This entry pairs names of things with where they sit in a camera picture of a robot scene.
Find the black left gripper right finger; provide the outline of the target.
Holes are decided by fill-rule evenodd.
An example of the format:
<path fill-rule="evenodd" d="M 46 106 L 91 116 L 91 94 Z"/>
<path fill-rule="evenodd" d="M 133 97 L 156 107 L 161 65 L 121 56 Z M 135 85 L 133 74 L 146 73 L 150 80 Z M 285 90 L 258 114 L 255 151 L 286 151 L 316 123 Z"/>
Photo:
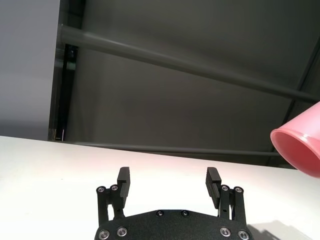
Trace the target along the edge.
<path fill-rule="evenodd" d="M 205 184 L 220 219 L 236 221 L 247 225 L 244 190 L 240 186 L 230 188 L 222 184 L 222 179 L 215 167 L 206 170 Z"/>

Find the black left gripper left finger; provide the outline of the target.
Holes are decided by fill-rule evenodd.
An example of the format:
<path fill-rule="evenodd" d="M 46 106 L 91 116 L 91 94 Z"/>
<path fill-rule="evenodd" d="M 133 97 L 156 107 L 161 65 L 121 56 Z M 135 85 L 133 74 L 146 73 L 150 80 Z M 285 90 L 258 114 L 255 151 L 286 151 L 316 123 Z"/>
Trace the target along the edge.
<path fill-rule="evenodd" d="M 117 177 L 117 183 L 109 188 L 99 186 L 96 189 L 98 225 L 101 226 L 109 221 L 108 206 L 111 205 L 114 220 L 125 218 L 124 208 L 131 184 L 130 168 L 121 167 Z"/>

